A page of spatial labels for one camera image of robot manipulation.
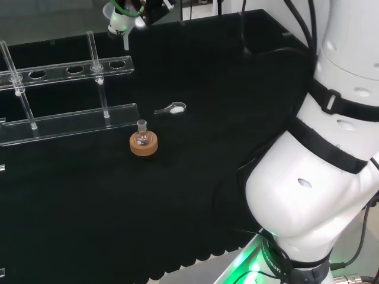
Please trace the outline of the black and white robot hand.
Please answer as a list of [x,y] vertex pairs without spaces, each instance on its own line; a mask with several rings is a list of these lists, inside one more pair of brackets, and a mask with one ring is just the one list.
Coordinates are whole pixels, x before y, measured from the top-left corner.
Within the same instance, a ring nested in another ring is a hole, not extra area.
[[133,28],[143,30],[146,28],[142,17],[131,18],[123,14],[119,14],[113,9],[108,25],[108,34],[112,38],[128,36]]

